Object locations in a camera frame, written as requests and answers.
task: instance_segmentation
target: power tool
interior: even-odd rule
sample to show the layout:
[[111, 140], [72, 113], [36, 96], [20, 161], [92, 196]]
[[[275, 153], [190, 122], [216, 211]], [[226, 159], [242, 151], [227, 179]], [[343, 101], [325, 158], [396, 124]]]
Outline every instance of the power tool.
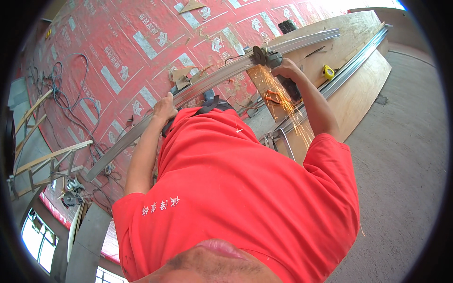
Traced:
[[[262, 66], [267, 66], [271, 69], [281, 65], [283, 57], [279, 52], [273, 52], [269, 48], [259, 48], [258, 46], [253, 47], [253, 60], [255, 64], [261, 64]], [[293, 102], [300, 102], [302, 96], [300, 91], [297, 88], [297, 85], [293, 80], [285, 78], [282, 75], [277, 75], [277, 79], [286, 89], [286, 92], [291, 97]]]

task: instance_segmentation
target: yellow tape measure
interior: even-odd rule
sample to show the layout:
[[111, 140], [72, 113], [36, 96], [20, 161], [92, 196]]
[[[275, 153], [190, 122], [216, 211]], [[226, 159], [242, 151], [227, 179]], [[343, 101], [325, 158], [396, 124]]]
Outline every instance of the yellow tape measure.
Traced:
[[323, 67], [323, 74], [324, 77], [328, 80], [332, 80], [333, 76], [335, 76], [335, 72], [327, 65], [324, 65]]

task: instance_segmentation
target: man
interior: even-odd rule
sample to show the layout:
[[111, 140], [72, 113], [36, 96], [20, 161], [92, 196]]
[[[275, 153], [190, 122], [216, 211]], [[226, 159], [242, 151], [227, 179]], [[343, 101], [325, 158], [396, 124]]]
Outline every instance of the man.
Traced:
[[[178, 113], [169, 94], [155, 105], [113, 206], [129, 281], [321, 282], [346, 256], [359, 229], [349, 147], [292, 61], [272, 74], [302, 94], [316, 136], [303, 167], [261, 145], [216, 101]], [[159, 135], [173, 117], [150, 190]]]

